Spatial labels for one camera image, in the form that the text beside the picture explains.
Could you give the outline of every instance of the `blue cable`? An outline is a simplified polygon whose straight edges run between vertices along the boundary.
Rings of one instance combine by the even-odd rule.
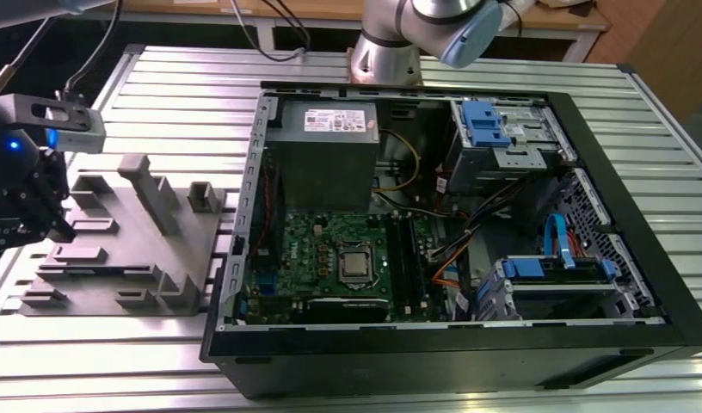
[[[546,256],[556,255],[552,244],[553,226],[556,226],[557,231],[557,252],[560,257],[562,258],[566,268],[576,268],[576,263],[570,254],[570,243],[568,242],[566,217],[562,216],[562,213],[552,213],[545,222],[545,245],[542,251]]]

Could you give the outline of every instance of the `yellow wire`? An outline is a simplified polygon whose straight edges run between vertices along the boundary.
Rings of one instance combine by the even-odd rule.
[[[412,173],[412,177],[408,179],[408,181],[393,187],[373,189],[375,192],[392,192],[392,191],[397,191],[405,188],[417,179],[417,174],[420,173],[420,155],[417,154],[415,146],[397,132],[389,129],[380,129],[380,132],[389,133],[395,138],[397,138],[401,141],[401,143],[405,144],[405,146],[408,146],[408,149],[412,152],[412,155],[416,157],[416,171]]]

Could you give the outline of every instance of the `cpu socket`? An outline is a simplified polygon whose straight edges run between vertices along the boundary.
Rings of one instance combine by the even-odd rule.
[[[339,282],[368,284],[375,281],[373,251],[368,245],[339,247]]]

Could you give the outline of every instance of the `green circuit board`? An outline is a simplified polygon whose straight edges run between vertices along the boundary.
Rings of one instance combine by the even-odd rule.
[[[251,275],[249,324],[291,324],[293,305],[305,299],[384,299],[393,308],[388,252],[400,245],[388,245],[388,219],[357,213],[287,215],[280,268]],[[417,250],[425,251],[435,246],[435,222],[427,216],[412,222]],[[436,320],[435,311],[393,312],[391,317],[407,322]]]
[[[421,247],[432,245],[432,220],[415,220]],[[340,256],[368,251],[369,282],[343,283]],[[344,296],[393,299],[383,215],[289,213],[285,219],[280,296]]]

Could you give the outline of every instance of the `open computer tower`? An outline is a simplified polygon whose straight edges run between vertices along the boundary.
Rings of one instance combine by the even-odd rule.
[[[263,84],[203,340],[247,397],[584,388],[700,351],[569,95]]]

